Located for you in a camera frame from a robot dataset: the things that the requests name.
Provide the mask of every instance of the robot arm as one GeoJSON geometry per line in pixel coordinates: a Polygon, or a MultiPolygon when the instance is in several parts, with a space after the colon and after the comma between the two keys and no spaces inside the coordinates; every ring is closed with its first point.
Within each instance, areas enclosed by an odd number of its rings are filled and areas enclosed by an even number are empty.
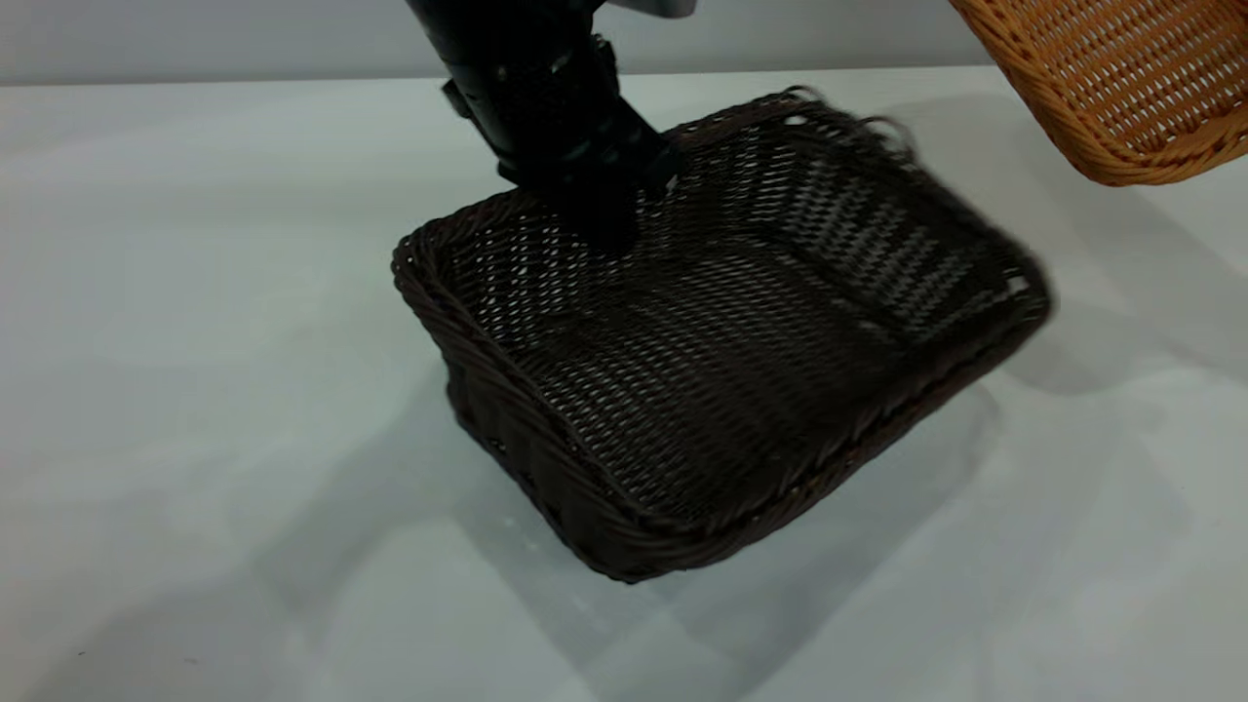
{"type": "MultiPolygon", "coordinates": [[[[598,250],[636,237],[640,189],[661,197],[676,149],[620,96],[615,55],[593,34],[603,0],[407,0],[451,71],[447,96],[503,177],[547,200],[598,250]]],[[[618,0],[684,16],[696,0],[618,0]]]]}

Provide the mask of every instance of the woven rattan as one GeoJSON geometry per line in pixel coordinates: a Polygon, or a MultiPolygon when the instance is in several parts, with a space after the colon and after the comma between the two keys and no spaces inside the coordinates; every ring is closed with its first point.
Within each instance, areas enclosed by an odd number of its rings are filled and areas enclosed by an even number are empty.
{"type": "Polygon", "coordinates": [[[1053,144],[1106,185],[1248,152],[1248,0],[950,0],[1053,144]]]}
{"type": "Polygon", "coordinates": [[[507,192],[394,256],[461,423],[589,566],[713,563],[810,508],[1045,320],[1037,267],[866,122],[790,91],[600,256],[507,192]]]}

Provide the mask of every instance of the basket bottom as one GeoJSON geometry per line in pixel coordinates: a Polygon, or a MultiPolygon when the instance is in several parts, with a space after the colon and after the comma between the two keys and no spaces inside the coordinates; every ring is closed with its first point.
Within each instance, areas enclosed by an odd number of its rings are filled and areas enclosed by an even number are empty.
{"type": "Polygon", "coordinates": [[[519,365],[634,500],[728,513],[807,466],[904,355],[830,277],[766,236],[720,241],[548,320],[519,365]]]}

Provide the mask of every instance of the dark brown wicker basket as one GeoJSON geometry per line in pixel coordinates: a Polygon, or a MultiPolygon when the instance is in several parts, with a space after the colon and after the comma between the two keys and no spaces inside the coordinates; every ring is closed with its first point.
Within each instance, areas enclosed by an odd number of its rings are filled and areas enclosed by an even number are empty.
{"type": "Polygon", "coordinates": [[[1010,356],[1037,266],[865,121],[792,90],[674,130],[690,170],[600,257],[513,191],[403,239],[451,402],[590,567],[786,525],[1010,356]]]}

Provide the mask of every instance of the white table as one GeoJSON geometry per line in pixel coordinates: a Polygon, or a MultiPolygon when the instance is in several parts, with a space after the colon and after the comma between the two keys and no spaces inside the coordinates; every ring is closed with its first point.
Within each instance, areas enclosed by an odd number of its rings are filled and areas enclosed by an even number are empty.
{"type": "Polygon", "coordinates": [[[438,81],[0,90],[0,700],[1233,700],[1248,160],[1111,190],[992,69],[791,84],[911,125],[1063,306],[791,527],[626,587],[457,430],[397,240],[504,187],[438,81]]]}

